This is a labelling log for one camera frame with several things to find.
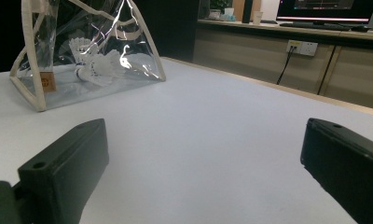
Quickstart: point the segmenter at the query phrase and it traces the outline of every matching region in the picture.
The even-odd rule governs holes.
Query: white tabletop
[[[354,222],[299,156],[308,118],[373,140],[373,110],[162,62],[166,82],[42,113],[0,74],[0,180],[16,184],[36,153],[104,118],[110,164],[80,223]]]

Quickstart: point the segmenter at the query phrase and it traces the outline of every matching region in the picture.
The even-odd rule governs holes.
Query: clear pouch
[[[132,0],[21,0],[21,15],[9,76],[37,111],[166,79]]]

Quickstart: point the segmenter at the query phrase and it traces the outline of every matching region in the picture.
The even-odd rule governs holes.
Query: brown label
[[[41,84],[44,92],[56,91],[55,76],[53,72],[40,72]]]

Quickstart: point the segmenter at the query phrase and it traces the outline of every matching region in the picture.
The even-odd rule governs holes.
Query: shuttlecock
[[[76,76],[101,87],[108,86],[114,77],[121,77],[125,73],[119,63],[120,54],[114,49],[106,55],[98,53],[97,45],[92,45],[90,41],[87,44],[88,41],[83,38],[70,41],[70,49],[76,58]]]

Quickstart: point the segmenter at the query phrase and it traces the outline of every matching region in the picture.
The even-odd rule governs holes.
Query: black cable
[[[288,65],[289,59],[291,58],[292,53],[294,52],[294,49],[296,49],[296,48],[297,48],[297,47],[291,46],[290,50],[288,51],[288,56],[287,56],[287,58],[286,58],[285,67],[284,67],[284,69],[283,69],[283,71],[282,71],[282,74],[279,76],[279,79],[277,79],[277,85],[280,84],[280,81],[282,80],[283,75],[284,75],[285,68],[286,68],[286,66]]]

